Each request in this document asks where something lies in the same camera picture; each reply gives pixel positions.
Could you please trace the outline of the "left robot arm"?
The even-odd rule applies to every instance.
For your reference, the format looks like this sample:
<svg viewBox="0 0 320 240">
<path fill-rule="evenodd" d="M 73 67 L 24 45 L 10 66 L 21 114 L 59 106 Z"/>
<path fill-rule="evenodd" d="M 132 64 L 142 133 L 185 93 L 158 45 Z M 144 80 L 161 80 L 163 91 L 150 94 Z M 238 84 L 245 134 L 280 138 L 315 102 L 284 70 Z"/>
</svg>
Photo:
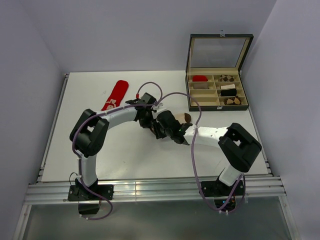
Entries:
<svg viewBox="0 0 320 240">
<path fill-rule="evenodd" d="M 95 112 L 86 109 L 70 133 L 72 151 L 78 157 L 78 181 L 82 184 L 79 194 L 91 200 L 98 193 L 96 158 L 102 149 L 107 131 L 120 124 L 138 121 L 157 102 L 156 98 L 145 93 L 141 98 L 128 100 L 124 105 L 106 111 Z"/>
</svg>

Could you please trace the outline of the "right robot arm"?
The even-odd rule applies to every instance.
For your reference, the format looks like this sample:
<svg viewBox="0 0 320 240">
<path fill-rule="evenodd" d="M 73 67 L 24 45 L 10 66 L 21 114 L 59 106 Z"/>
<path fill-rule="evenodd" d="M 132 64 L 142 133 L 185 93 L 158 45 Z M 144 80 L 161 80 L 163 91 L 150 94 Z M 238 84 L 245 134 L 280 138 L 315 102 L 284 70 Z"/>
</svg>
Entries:
<svg viewBox="0 0 320 240">
<path fill-rule="evenodd" d="M 153 111 L 153 131 L 158 138 L 169 137 L 180 145 L 219 148 L 228 161 L 216 183 L 217 191 L 229 194 L 241 174 L 247 173 L 262 150 L 262 145 L 239 123 L 228 127 L 204 127 L 180 123 L 169 110 Z"/>
</svg>

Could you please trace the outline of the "beige sock brown toe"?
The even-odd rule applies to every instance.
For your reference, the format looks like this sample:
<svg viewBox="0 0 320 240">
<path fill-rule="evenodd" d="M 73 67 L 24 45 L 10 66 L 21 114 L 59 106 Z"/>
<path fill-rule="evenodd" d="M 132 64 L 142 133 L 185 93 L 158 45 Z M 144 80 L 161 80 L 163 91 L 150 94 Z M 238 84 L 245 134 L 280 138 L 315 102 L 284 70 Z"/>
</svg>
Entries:
<svg viewBox="0 0 320 240">
<path fill-rule="evenodd" d="M 192 121 L 192 117 L 190 114 L 184 112 L 184 113 L 177 113 L 174 115 L 174 118 L 180 123 L 180 124 L 190 124 Z"/>
</svg>

